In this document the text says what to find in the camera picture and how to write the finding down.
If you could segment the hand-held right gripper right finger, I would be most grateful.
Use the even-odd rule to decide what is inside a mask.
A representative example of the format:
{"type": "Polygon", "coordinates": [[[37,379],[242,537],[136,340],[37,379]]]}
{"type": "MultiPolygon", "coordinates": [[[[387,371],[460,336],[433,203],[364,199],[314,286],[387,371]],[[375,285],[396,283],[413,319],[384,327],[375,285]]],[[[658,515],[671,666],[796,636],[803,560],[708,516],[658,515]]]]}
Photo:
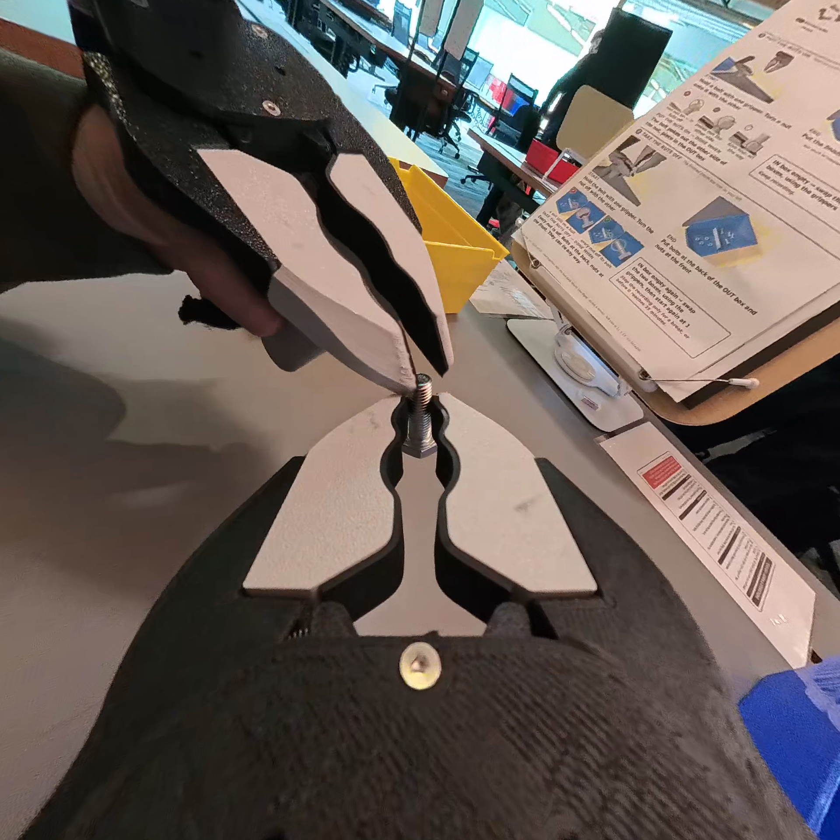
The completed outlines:
{"type": "Polygon", "coordinates": [[[449,393],[435,398],[435,442],[435,576],[450,601],[488,623],[505,603],[533,608],[597,593],[528,447],[449,393]]]}

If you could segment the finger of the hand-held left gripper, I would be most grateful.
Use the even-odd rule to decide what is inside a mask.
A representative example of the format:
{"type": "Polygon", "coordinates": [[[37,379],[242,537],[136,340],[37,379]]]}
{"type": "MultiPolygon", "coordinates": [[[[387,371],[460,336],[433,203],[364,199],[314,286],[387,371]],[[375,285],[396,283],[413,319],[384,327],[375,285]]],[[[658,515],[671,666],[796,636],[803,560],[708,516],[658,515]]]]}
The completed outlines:
{"type": "Polygon", "coordinates": [[[339,153],[327,165],[326,228],[355,259],[378,305],[438,374],[447,373],[454,352],[422,231],[363,154],[339,153]]]}
{"type": "Polygon", "coordinates": [[[198,154],[279,261],[267,299],[287,325],[264,341],[272,360],[295,371],[327,353],[390,392],[413,391],[403,329],[329,240],[299,180],[242,151],[198,154]]]}

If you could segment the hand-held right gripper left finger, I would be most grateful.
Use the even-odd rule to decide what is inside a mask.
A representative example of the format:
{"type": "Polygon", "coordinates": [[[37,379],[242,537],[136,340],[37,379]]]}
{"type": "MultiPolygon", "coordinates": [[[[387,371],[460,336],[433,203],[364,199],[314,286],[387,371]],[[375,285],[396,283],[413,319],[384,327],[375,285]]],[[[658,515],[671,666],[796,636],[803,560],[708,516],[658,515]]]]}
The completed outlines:
{"type": "Polygon", "coordinates": [[[255,556],[243,589],[341,604],[356,621],[403,579],[404,401],[392,395],[318,441],[255,556]]]}

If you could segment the silver hex bolt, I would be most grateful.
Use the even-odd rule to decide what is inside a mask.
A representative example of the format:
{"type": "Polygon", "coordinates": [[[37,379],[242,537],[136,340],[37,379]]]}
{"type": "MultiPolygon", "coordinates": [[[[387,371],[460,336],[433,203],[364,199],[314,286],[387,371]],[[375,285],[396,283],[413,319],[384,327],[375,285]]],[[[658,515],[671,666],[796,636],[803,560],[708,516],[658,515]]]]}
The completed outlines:
{"type": "Polygon", "coordinates": [[[408,399],[406,434],[402,442],[403,453],[416,459],[437,451],[430,409],[432,398],[432,378],[425,373],[417,374],[414,391],[408,399]]]}

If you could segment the person's left forearm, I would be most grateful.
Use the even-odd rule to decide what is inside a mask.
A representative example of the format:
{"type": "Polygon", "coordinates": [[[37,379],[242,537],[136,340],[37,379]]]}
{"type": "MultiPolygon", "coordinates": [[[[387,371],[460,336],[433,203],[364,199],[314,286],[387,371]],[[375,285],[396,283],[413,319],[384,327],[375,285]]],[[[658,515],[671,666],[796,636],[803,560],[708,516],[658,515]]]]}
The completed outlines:
{"type": "Polygon", "coordinates": [[[172,272],[102,221],[77,189],[72,148],[90,104],[84,81],[2,50],[2,292],[29,282],[172,272]]]}

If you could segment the wooden background desk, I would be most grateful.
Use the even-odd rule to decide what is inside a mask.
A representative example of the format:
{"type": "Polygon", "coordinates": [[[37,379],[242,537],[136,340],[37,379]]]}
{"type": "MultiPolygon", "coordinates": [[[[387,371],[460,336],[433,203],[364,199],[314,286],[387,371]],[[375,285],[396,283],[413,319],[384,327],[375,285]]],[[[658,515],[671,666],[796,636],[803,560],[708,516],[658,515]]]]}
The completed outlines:
{"type": "Polygon", "coordinates": [[[489,183],[504,189],[511,198],[522,198],[524,206],[534,203],[534,196],[548,198],[557,193],[560,185],[542,178],[525,160],[525,153],[519,152],[477,129],[470,128],[468,137],[475,141],[480,149],[480,158],[476,164],[478,173],[489,183]]]}

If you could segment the grey desk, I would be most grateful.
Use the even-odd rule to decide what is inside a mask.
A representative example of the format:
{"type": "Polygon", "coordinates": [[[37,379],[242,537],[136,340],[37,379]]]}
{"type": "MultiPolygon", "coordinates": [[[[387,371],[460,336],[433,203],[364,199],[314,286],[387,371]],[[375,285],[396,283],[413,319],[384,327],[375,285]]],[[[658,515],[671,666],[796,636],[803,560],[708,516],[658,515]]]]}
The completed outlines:
{"type": "MultiPolygon", "coordinates": [[[[297,373],[240,331],[184,326],[182,274],[2,293],[2,838],[16,838],[88,735],[120,660],[184,561],[289,458],[384,396],[321,357],[297,373]]],[[[734,699],[790,666],[596,443],[501,318],[449,320],[436,382],[551,460],[653,559],[734,699]]],[[[434,460],[398,491],[400,589],[364,635],[475,636],[439,590],[434,460]]]]}

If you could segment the yellow plastic bin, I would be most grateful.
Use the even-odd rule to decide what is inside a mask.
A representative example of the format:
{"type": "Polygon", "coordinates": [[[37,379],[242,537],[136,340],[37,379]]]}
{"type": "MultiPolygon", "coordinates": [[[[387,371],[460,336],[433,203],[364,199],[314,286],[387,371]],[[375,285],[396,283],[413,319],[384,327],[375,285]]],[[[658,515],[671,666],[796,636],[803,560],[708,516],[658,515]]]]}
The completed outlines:
{"type": "Polygon", "coordinates": [[[508,249],[425,171],[391,158],[422,227],[447,314],[458,314],[508,249]]]}

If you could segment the black office chair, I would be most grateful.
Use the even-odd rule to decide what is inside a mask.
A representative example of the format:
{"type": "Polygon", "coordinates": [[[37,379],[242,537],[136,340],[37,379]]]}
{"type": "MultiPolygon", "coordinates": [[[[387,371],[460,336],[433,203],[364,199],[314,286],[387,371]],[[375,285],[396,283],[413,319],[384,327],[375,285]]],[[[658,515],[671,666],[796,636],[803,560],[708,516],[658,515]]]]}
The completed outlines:
{"type": "Polygon", "coordinates": [[[440,140],[440,152],[451,147],[456,160],[460,158],[461,139],[457,119],[463,114],[467,99],[465,84],[478,56],[470,47],[465,48],[460,59],[441,49],[429,64],[434,69],[437,87],[422,117],[421,133],[440,140]]]}

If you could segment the white stand base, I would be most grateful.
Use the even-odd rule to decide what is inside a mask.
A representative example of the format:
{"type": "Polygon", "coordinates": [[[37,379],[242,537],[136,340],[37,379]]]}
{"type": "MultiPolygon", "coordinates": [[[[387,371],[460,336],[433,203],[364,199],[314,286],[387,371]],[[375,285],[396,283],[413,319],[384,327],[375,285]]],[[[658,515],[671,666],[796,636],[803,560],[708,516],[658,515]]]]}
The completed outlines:
{"type": "Polygon", "coordinates": [[[643,421],[644,410],[629,385],[570,325],[510,318],[507,329],[592,426],[615,434],[643,421]]]}

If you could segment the red plastic bin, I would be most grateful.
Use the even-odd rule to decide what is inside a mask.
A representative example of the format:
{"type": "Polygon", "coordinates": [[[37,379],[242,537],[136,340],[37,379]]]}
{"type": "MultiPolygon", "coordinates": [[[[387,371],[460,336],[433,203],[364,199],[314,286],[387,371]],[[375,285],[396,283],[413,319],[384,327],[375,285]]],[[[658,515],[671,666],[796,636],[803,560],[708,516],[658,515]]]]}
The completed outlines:
{"type": "Polygon", "coordinates": [[[545,182],[563,184],[581,168],[581,162],[568,151],[559,152],[539,140],[532,140],[525,164],[537,172],[545,182]]]}

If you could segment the beige chair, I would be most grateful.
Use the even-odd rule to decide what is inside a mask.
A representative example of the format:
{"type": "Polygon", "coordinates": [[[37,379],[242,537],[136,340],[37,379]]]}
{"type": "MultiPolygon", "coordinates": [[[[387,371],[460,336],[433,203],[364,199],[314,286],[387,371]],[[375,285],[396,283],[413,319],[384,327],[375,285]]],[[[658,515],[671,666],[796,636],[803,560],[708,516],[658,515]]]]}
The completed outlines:
{"type": "Polygon", "coordinates": [[[570,152],[582,162],[600,153],[635,121],[633,111],[589,85],[574,94],[557,132],[559,152],[570,152]]]}

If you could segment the beige wooden clipboard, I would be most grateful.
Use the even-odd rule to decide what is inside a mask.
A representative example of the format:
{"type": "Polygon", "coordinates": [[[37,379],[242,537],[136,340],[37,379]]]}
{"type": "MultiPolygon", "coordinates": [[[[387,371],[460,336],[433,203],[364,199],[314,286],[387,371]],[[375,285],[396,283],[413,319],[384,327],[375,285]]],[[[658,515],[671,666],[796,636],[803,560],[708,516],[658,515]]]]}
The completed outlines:
{"type": "Polygon", "coordinates": [[[604,363],[620,375],[654,415],[672,424],[691,427],[719,424],[758,404],[838,356],[838,305],[794,330],[777,345],[748,359],[738,371],[758,379],[750,390],[735,385],[712,385],[711,394],[677,402],[642,378],[642,366],[626,352],[580,303],[571,299],[539,260],[531,256],[521,231],[511,237],[511,252],[524,276],[558,309],[562,320],[577,332],[604,363]]]}

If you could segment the printed instruction sheet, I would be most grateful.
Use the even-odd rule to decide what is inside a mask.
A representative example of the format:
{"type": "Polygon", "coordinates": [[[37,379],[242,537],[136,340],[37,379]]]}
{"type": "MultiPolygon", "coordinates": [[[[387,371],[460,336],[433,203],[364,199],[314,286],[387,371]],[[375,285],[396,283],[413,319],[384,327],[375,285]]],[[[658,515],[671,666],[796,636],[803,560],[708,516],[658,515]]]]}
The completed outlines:
{"type": "Polygon", "coordinates": [[[838,7],[783,5],[521,228],[562,302],[675,403],[838,303],[838,7]]]}

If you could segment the blue plastic bin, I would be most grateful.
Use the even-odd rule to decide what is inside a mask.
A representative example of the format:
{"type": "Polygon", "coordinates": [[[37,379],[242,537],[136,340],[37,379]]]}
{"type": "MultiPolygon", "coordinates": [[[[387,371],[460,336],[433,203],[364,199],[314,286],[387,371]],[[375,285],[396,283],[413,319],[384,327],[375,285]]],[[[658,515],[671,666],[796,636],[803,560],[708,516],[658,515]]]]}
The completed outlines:
{"type": "Polygon", "coordinates": [[[821,839],[839,838],[839,657],[762,678],[738,707],[782,791],[821,839]]]}

